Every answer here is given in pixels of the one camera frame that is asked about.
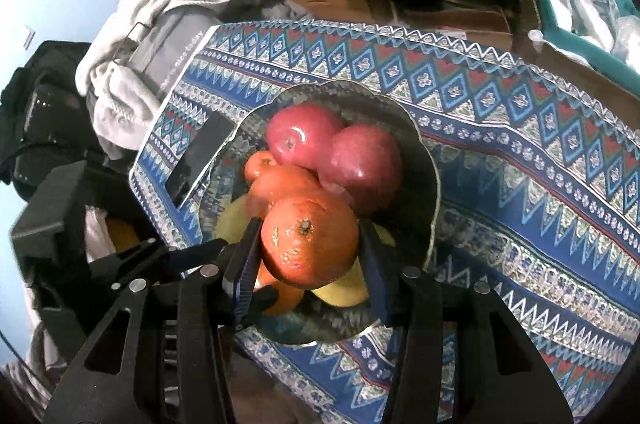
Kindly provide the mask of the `large orange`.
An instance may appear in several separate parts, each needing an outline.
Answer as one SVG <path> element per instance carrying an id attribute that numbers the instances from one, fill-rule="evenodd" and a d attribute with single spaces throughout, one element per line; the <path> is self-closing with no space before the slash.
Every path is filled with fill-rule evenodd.
<path id="1" fill-rule="evenodd" d="M 307 189 L 319 189 L 314 174 L 291 164 L 271 166 L 255 179 L 246 197 L 245 213 L 249 218 L 264 218 L 274 203 Z"/>
<path id="2" fill-rule="evenodd" d="M 270 317 L 289 313 L 303 300 L 305 295 L 304 290 L 294 288 L 292 285 L 287 285 L 273 277 L 264 263 L 260 264 L 254 283 L 254 291 L 262 289 L 267 289 L 268 293 L 272 294 L 270 297 L 271 305 L 262 311 L 263 315 Z"/>

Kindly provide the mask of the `small orange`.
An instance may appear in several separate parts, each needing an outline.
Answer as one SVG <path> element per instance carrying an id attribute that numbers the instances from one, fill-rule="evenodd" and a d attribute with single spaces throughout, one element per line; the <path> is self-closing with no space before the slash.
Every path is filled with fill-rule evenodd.
<path id="1" fill-rule="evenodd" d="M 358 218 L 323 189 L 294 193 L 273 204 L 262 222 L 262 260 L 278 280 L 303 290 L 347 273 L 356 259 Z"/>
<path id="2" fill-rule="evenodd" d="M 259 150 L 247 159 L 244 165 L 244 177 L 247 184 L 251 185 L 257 178 L 270 171 L 273 166 L 278 166 L 277 160 L 273 158 L 268 150 Z"/>

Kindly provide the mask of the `red apple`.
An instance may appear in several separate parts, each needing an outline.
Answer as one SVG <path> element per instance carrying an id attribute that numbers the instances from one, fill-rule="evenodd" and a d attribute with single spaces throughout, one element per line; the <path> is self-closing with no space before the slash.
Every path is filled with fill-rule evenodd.
<path id="1" fill-rule="evenodd" d="M 277 163 L 314 170 L 322 151 L 343 127 L 343 121 L 332 110 L 302 103 L 280 110 L 271 119 L 266 142 Z"/>
<path id="2" fill-rule="evenodd" d="M 347 199 L 360 216 L 386 207 L 402 180 L 396 141 L 373 124 L 353 124 L 335 134 L 317 161 L 321 185 Z"/>

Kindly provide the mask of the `black bag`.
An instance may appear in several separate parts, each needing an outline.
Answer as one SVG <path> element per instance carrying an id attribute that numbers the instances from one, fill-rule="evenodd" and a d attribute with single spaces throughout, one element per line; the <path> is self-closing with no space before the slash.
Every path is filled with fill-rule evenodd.
<path id="1" fill-rule="evenodd" d="M 89 45 L 46 41 L 1 93 L 1 181 L 29 200 L 56 167 L 106 162 L 75 72 Z"/>

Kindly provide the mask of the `black smartphone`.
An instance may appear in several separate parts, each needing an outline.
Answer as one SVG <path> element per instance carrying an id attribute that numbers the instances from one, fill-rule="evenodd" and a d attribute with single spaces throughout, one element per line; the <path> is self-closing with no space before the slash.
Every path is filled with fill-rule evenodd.
<path id="1" fill-rule="evenodd" d="M 232 133 L 235 124 L 219 112 L 212 112 L 204 124 L 192 131 L 188 139 L 180 140 L 183 154 L 165 183 L 175 207 L 182 207 L 193 187 L 204 173 L 205 166 Z"/>

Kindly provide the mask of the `clear glass bowl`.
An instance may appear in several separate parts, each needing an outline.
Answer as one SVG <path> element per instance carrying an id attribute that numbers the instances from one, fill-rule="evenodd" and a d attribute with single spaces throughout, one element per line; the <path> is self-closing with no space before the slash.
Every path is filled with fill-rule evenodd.
<path id="1" fill-rule="evenodd" d="M 254 326 L 281 344 L 336 343 L 399 326 L 401 273 L 432 256 L 439 176 L 416 122 L 352 81 L 288 88 L 213 158 L 205 240 L 250 255 L 230 295 L 279 292 Z"/>

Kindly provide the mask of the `pile of grey clothes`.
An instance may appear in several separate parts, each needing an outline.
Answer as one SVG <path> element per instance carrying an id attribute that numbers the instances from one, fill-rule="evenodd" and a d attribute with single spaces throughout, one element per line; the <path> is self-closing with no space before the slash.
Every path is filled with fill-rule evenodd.
<path id="1" fill-rule="evenodd" d="M 290 0 L 119 0 L 75 73 L 107 157 L 131 158 L 213 26 L 307 17 Z"/>

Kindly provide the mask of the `teal cardboard box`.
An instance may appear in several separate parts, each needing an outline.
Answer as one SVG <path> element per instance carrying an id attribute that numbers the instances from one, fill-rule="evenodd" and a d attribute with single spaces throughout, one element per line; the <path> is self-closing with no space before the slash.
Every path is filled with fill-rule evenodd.
<path id="1" fill-rule="evenodd" d="M 631 0 L 535 1 L 546 42 L 639 93 L 639 11 Z"/>

